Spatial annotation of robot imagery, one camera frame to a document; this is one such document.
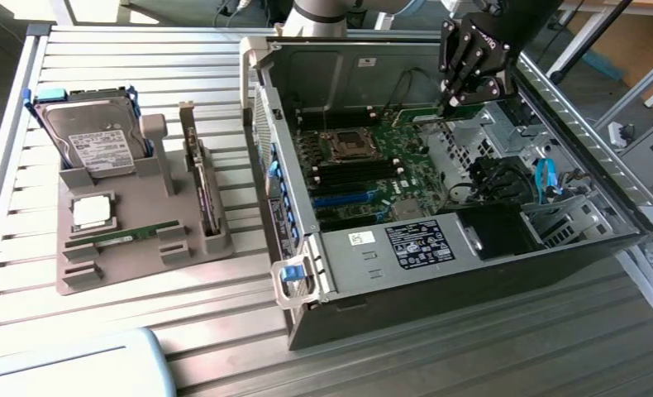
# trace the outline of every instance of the green circuit board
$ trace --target green circuit board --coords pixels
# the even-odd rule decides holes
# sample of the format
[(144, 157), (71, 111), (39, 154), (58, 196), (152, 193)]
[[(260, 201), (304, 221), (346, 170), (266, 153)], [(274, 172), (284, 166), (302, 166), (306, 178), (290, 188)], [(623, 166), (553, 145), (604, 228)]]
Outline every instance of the green circuit board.
[(398, 220), (394, 206), (399, 201), (408, 199), (418, 200), (423, 216), (433, 215), (445, 200), (445, 188), (427, 149), (423, 148), (428, 146), (427, 141), (435, 137), (420, 134), (416, 126), (394, 127), (394, 120), (384, 120), (375, 127), (302, 132), (296, 146), (308, 182), (315, 165), (334, 165), (343, 161), (335, 154), (328, 136), (344, 131), (359, 131), (370, 136), (375, 144), (375, 154), (355, 161), (399, 159), (404, 172), (392, 179), (363, 183), (364, 191), (372, 194), (368, 203), (315, 208), (320, 222), (370, 216), (375, 216), (375, 223), (392, 222)]

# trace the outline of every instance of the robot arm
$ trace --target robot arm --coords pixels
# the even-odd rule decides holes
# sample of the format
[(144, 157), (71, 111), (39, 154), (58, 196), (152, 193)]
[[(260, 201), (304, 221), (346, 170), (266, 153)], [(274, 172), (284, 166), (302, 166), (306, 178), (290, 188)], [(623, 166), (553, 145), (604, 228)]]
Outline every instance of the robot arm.
[(479, 1), (483, 12), (447, 19), (441, 28), (439, 70), (444, 73), (440, 114), (452, 108), (517, 94), (509, 76), (525, 45), (535, 39), (563, 0)]

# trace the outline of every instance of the blue ram slot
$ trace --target blue ram slot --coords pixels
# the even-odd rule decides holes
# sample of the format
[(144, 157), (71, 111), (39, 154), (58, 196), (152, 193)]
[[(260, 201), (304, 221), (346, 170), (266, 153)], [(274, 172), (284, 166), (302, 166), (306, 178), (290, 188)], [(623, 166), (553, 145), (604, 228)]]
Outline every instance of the blue ram slot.
[(346, 196), (315, 198), (315, 208), (335, 207), (338, 205), (370, 203), (374, 192), (348, 194)]

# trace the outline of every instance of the floor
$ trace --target floor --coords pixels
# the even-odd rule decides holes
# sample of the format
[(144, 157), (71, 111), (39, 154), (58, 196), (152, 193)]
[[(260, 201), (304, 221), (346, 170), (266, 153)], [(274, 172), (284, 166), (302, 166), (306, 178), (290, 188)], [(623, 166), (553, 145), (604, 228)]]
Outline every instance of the floor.
[[(146, 17), (152, 18), (164, 26), (212, 26), (216, 19), (218, 26), (226, 26), (228, 18), (216, 17), (216, 8), (220, 0), (183, 0), (182, 6), (178, 2), (164, 2), (162, 0), (134, 0), (131, 11), (139, 12)], [(260, 7), (260, 2), (247, 8), (231, 21), (231, 26), (264, 26), (267, 24), (266, 12)], [(119, 8), (119, 21), (134, 21), (134, 12), (128, 9)], [(441, 6), (429, 2), (424, 9), (412, 17), (396, 19), (394, 29), (403, 30), (437, 30), (443, 16)], [(378, 14), (370, 12), (366, 17), (364, 27), (371, 28), (375, 25)], [(31, 20), (19, 20), (14, 18), (12, 13), (0, 5), (0, 22), (10, 31), (0, 27), (0, 121), (3, 118), (3, 109), (6, 106), (10, 85), (12, 83), (14, 73), (16, 71), (18, 56), (23, 48), (19, 39), (24, 38), (26, 28)], [(528, 53), (536, 58), (548, 44), (555, 31), (545, 29), (539, 35), (536, 41), (528, 48)], [(541, 59), (541, 66), (545, 69), (555, 62), (556, 57), (564, 51), (567, 43), (572, 40), (572, 34), (561, 32), (560, 37), (551, 46), (545, 57)], [(616, 82), (607, 78), (596, 69), (584, 63), (579, 63), (565, 81), (561, 83), (563, 91), (577, 105), (587, 119), (593, 122), (601, 117), (608, 108), (617, 102), (621, 96), (628, 92), (628, 87), (623, 82)], [(653, 111), (644, 107), (640, 101), (633, 103), (619, 118), (620, 122), (632, 122), (640, 132), (647, 131), (653, 125)]]

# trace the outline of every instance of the metal workbench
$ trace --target metal workbench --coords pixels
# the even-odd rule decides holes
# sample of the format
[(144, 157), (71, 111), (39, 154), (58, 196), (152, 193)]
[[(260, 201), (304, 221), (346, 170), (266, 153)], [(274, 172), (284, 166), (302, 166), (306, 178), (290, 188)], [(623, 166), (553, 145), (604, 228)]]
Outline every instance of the metal workbench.
[[(0, 355), (148, 327), (183, 395), (653, 395), (653, 310), (613, 259), (551, 288), (290, 352), (239, 107), (239, 40), (271, 31), (87, 26), (36, 33), (0, 131)], [(182, 147), (176, 104), (198, 104), (238, 253), (63, 297), (59, 156), (22, 111), (20, 90), (127, 81), (143, 113), (168, 118), (168, 149)]]

